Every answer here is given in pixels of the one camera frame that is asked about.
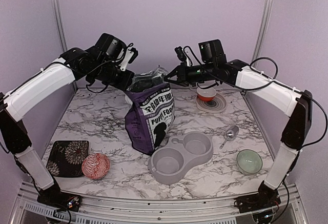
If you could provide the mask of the purple puppy food bag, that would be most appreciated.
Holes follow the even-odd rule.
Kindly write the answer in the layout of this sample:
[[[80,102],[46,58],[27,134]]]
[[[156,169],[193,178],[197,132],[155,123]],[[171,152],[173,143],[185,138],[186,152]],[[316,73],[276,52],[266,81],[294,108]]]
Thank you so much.
[[[175,106],[171,86],[164,80],[161,66],[136,74],[125,91],[131,104],[125,116],[125,129],[132,148],[146,155],[158,149],[174,121]]]

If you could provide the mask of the silver metal scoop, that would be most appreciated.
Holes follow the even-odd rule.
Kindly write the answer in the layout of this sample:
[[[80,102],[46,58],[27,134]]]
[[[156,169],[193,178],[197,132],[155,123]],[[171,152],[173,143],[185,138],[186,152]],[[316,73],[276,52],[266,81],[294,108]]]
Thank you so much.
[[[229,127],[224,134],[224,142],[220,145],[219,148],[222,149],[227,141],[233,141],[238,135],[238,133],[239,127],[237,125]]]

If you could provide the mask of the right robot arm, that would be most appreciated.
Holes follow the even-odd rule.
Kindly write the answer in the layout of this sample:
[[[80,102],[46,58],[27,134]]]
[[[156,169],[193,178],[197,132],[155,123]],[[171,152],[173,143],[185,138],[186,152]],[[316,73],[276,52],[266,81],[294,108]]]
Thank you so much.
[[[175,48],[181,63],[165,76],[165,81],[183,87],[210,80],[219,81],[255,94],[289,117],[282,132],[278,154],[258,189],[259,193],[254,196],[255,205],[264,208],[274,199],[273,191],[291,171],[303,147],[312,123],[312,94],[286,86],[241,60],[227,61],[219,39],[202,42],[198,46],[201,61],[197,65],[188,65],[185,49]]]

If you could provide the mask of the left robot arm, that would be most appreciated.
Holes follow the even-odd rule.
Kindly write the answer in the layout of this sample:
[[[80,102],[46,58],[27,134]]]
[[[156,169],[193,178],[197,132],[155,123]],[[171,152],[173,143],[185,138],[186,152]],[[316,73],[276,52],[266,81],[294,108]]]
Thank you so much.
[[[65,195],[32,147],[23,124],[24,116],[37,104],[60,88],[82,78],[92,85],[96,80],[105,87],[126,91],[134,72],[127,69],[138,56],[133,44],[103,33],[87,50],[72,48],[14,90],[1,94],[1,134],[7,150],[23,165],[35,183],[45,191],[44,197],[61,206]]]

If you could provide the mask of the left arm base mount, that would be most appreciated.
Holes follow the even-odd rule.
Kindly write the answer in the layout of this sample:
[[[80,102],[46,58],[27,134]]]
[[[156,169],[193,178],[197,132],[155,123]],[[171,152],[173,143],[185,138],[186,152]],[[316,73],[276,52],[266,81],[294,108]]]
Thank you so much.
[[[60,209],[78,212],[81,200],[80,195],[63,192],[56,181],[51,187],[38,190],[38,202]]]

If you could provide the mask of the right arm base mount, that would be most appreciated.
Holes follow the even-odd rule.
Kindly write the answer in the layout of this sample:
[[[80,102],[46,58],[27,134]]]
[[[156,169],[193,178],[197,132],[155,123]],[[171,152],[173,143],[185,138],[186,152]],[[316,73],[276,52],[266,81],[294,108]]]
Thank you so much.
[[[264,181],[260,184],[257,193],[239,196],[234,199],[234,207],[240,213],[257,211],[281,204],[277,188],[271,189]]]

